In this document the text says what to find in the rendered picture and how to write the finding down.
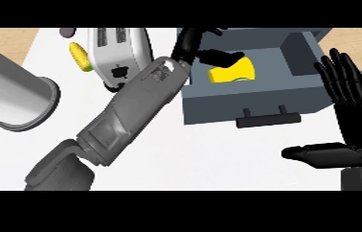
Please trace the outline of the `yellow corn cob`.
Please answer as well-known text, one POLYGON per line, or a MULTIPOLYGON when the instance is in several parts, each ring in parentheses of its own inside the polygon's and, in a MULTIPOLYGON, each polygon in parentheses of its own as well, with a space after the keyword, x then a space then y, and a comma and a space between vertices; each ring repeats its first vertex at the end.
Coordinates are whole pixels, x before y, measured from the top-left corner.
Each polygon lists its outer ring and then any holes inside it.
POLYGON ((93 70, 93 67, 87 59, 87 52, 77 42, 70 43, 70 52, 71 52, 73 58, 82 70, 85 72, 90 72, 93 70))

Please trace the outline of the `white toaster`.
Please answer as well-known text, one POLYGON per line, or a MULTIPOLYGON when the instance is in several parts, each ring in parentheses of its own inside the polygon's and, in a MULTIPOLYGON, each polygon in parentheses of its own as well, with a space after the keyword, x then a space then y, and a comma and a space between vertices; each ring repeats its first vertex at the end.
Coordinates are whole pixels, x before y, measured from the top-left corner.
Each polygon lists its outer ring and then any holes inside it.
POLYGON ((154 61, 145 28, 89 28, 87 59, 111 92, 117 92, 154 61))

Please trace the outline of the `purple round object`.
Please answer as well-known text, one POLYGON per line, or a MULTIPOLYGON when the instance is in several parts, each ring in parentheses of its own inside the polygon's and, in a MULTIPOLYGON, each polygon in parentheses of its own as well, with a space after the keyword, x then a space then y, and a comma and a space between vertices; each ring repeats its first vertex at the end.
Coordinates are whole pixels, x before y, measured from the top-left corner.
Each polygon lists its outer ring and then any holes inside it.
POLYGON ((77 30, 76 28, 61 28, 59 29, 59 34, 61 34, 62 37, 71 38, 74 36, 74 34, 76 34, 76 30, 77 30))

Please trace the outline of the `grey drawer front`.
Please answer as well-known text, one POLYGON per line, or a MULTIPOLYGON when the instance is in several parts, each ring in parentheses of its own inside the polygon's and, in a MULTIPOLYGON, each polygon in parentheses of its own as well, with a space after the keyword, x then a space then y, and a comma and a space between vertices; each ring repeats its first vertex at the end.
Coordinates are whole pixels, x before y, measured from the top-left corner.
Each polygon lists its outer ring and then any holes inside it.
POLYGON ((250 115, 280 114, 280 106, 288 112, 315 113, 331 105, 318 75, 299 78, 226 83, 192 83, 182 89, 184 123, 186 125, 235 121, 250 115))

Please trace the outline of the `yellow cup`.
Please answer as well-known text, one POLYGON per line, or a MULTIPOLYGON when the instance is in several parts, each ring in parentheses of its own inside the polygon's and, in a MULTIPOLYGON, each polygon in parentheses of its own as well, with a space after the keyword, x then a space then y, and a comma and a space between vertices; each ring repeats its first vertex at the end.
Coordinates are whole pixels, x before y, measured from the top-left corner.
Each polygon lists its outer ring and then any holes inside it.
POLYGON ((209 75, 212 83, 253 81, 256 79, 256 72, 252 60, 249 58, 241 58, 228 68, 213 68, 209 71, 209 75))

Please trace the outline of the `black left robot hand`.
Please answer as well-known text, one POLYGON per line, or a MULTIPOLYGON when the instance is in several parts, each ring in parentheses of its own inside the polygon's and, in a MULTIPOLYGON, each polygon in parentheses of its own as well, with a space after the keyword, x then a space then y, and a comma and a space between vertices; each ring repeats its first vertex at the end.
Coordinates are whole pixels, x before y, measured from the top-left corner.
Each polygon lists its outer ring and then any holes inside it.
POLYGON ((172 59, 192 64, 198 58, 200 62, 210 66, 231 67, 246 56, 244 52, 226 53, 216 49, 200 49, 204 33, 212 32, 218 36, 222 36, 222 31, 223 28, 184 28, 178 37, 172 59))

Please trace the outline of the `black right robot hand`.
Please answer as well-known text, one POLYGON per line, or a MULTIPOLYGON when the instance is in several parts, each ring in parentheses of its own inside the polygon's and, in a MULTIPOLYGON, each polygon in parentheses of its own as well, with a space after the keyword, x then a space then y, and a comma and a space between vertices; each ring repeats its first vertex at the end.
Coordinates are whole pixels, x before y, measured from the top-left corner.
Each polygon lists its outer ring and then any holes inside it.
POLYGON ((336 48, 314 67, 334 104, 345 141, 290 147, 281 156, 317 169, 362 167, 362 73, 348 53, 336 48))

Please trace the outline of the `grey open drawer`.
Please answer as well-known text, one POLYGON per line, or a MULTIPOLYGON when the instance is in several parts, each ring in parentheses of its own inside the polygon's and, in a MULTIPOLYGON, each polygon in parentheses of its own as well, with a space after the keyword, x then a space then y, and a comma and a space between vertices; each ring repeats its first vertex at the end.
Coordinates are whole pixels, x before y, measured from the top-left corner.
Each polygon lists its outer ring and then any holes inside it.
MULTIPOLYGON (((314 68, 324 56, 318 42, 328 33, 327 28, 232 28, 222 36, 204 34, 201 48, 244 52, 254 66, 254 81, 319 76, 314 68)), ((210 70, 209 65, 195 62, 188 85, 212 83, 210 70)))

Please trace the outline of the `grey cylindrical pot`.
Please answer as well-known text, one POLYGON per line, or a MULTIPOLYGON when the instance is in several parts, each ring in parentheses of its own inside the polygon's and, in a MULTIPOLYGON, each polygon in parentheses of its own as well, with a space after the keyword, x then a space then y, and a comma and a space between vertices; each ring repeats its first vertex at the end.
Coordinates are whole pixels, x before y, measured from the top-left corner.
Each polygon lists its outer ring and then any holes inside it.
POLYGON ((0 54, 0 128, 21 132, 37 127, 61 98, 56 82, 33 75, 0 54))

